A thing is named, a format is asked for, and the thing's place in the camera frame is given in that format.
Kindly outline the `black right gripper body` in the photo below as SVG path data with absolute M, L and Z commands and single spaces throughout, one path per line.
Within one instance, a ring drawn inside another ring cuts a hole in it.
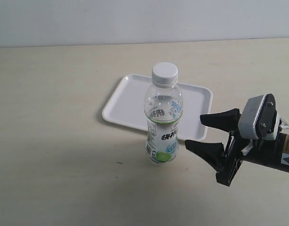
M 274 169 L 279 163 L 279 126 L 280 117 L 275 113 L 270 121 L 270 129 L 263 137 L 247 139 L 241 136 L 240 130 L 231 131 L 223 153 L 223 164 L 215 175 L 217 183 L 230 186 L 243 161 Z

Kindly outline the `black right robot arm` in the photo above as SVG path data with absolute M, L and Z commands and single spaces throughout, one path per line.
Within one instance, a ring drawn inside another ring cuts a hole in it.
M 289 173 L 289 134 L 277 132 L 274 140 L 252 140 L 240 136 L 238 108 L 222 113 L 202 114 L 203 125 L 228 132 L 227 145 L 186 140 L 185 147 L 206 161 L 219 184 L 230 186 L 244 161 Z

